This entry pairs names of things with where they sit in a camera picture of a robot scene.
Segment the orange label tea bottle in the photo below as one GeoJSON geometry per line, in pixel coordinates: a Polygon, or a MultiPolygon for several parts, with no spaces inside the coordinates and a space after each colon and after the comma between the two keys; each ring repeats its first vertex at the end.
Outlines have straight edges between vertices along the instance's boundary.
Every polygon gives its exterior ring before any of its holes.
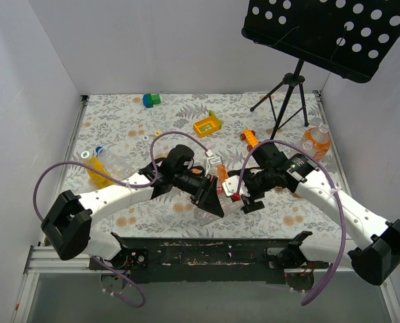
{"type": "Polygon", "coordinates": [[[220,195],[223,193],[223,182],[228,178],[227,169],[225,165],[220,164],[216,167],[216,177],[218,178],[216,191],[217,194],[220,195]]]}

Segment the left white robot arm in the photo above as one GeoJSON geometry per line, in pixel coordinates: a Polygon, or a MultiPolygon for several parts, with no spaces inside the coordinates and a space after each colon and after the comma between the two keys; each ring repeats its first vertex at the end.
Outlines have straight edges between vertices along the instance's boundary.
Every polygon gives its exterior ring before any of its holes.
{"type": "Polygon", "coordinates": [[[193,173],[189,168],[193,158],[189,147],[177,145],[159,166],[147,166],[121,184],[80,195],[62,192],[42,221],[42,231],[61,260],[88,254],[104,259],[111,268],[122,268],[128,260],[127,246],[116,234],[93,230],[107,216],[178,188],[190,194],[195,207],[223,217],[217,178],[193,173]]]}

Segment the clear Pocari Sweat bottle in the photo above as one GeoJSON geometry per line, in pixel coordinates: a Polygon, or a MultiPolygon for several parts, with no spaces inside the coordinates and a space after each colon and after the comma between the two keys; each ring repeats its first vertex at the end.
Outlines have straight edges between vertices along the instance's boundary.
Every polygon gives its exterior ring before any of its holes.
{"type": "Polygon", "coordinates": [[[213,205],[206,205],[206,209],[196,208],[194,211],[194,219],[200,224],[205,226],[228,217],[241,210],[243,206],[242,200],[234,201],[231,197],[227,197],[223,192],[218,195],[218,199],[213,205]]]}

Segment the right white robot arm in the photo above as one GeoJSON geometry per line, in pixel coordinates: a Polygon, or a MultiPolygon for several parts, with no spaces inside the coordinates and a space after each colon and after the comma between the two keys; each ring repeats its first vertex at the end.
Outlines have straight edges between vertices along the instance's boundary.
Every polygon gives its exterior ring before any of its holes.
{"type": "Polygon", "coordinates": [[[328,262],[352,268],[372,285],[381,285],[400,264],[400,219],[391,222],[355,201],[331,179],[325,168],[312,156],[296,148],[292,157],[278,149],[279,141],[266,140],[255,146],[253,158],[259,171],[242,167],[230,171],[223,182],[225,195],[243,201],[243,211],[263,209],[265,193],[287,188],[310,202],[340,226],[341,238],[327,242],[304,231],[284,249],[271,253],[269,261],[276,267],[296,268],[310,262],[328,262]]]}

